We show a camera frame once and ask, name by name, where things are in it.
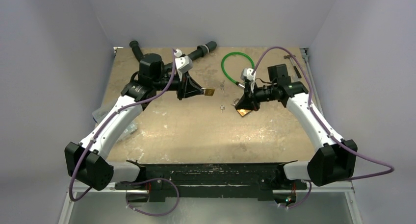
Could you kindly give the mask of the large brass padlock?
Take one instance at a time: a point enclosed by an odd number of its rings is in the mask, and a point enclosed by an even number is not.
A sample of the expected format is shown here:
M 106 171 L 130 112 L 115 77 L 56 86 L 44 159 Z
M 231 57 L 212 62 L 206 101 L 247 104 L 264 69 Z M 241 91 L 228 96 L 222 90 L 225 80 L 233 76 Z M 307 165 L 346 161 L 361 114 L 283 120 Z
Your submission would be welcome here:
M 232 104 L 231 104 L 231 106 L 233 106 L 234 107 L 234 109 L 236 110 L 236 112 L 241 116 L 241 117 L 244 117 L 244 116 L 246 116 L 246 115 L 248 115 L 250 112 L 251 112 L 251 110 L 246 110 L 246 109 L 236 109 L 235 108 L 235 106 L 236 106 L 236 104 L 239 102 L 239 99 L 234 99 L 233 100 L 233 102 L 232 102 Z

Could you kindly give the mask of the green cable lock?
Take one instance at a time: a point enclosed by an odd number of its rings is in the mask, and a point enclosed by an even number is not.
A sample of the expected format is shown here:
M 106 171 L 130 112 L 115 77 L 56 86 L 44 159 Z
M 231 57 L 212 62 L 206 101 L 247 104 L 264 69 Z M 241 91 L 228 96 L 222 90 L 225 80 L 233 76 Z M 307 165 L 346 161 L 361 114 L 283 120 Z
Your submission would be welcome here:
M 227 80 L 229 80 L 231 83 L 233 83 L 234 85 L 240 88 L 244 88 L 244 84 L 241 83 L 240 80 L 237 80 L 236 78 L 234 78 L 233 76 L 233 74 L 236 73 L 237 68 L 240 66 L 238 65 L 238 63 L 236 64 L 232 61 L 229 62 L 229 59 L 233 59 L 236 56 L 243 57 L 246 61 L 250 63 L 252 68 L 255 67 L 254 61 L 249 55 L 243 52 L 238 52 L 238 51 L 232 51 L 232 52 L 225 54 L 223 58 L 221 59 L 220 67 L 221 67 L 222 73 L 224 74 Z

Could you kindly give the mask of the cable lock keys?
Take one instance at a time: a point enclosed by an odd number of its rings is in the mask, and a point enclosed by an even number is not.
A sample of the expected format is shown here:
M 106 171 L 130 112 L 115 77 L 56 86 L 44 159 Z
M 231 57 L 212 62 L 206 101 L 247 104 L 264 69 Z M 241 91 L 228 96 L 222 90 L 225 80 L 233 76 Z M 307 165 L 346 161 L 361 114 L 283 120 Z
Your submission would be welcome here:
M 222 92 L 225 91 L 225 81 L 224 80 L 220 84 L 220 89 L 221 89 Z

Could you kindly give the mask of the small brass padlock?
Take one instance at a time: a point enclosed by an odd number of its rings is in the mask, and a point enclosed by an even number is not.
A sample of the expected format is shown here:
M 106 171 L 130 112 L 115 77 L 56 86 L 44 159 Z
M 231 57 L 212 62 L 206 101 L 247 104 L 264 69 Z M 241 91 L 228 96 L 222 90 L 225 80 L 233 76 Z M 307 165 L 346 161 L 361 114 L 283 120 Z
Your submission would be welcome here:
M 211 97 L 215 93 L 215 89 L 214 88 L 202 88 L 202 90 L 203 90 L 203 94 L 205 96 L 210 96 Z

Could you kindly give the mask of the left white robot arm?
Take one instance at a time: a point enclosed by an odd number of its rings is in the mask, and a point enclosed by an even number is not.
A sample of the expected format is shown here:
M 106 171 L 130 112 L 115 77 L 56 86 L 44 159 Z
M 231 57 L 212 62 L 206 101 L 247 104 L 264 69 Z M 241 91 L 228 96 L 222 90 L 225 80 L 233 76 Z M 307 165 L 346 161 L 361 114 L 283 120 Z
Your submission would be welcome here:
M 142 55 L 138 71 L 132 74 L 96 128 L 79 143 L 70 142 L 66 146 L 70 187 L 76 180 L 98 191 L 113 182 L 127 182 L 134 189 L 144 187 L 146 176 L 136 162 L 110 163 L 109 153 L 128 125 L 167 91 L 176 92 L 179 100 L 205 93 L 189 74 L 192 62 L 204 56 L 202 51 L 183 54 L 174 50 L 173 61 L 165 64 L 159 54 Z

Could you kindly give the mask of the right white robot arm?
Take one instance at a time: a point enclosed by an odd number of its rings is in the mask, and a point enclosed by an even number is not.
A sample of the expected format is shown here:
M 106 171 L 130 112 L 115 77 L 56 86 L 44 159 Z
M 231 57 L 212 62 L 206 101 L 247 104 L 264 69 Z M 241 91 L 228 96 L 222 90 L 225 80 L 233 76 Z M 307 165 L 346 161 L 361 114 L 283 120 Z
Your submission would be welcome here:
M 316 186 L 346 180 L 354 173 L 358 150 L 356 143 L 337 133 L 322 114 L 314 110 L 307 87 L 300 81 L 292 82 L 285 64 L 267 68 L 270 83 L 262 87 L 255 83 L 254 69 L 245 68 L 241 73 L 244 91 L 237 110 L 258 111 L 267 101 L 280 102 L 301 124 L 314 147 L 310 161 L 288 162 L 275 175 L 281 188 L 287 188 L 295 180 L 311 181 Z

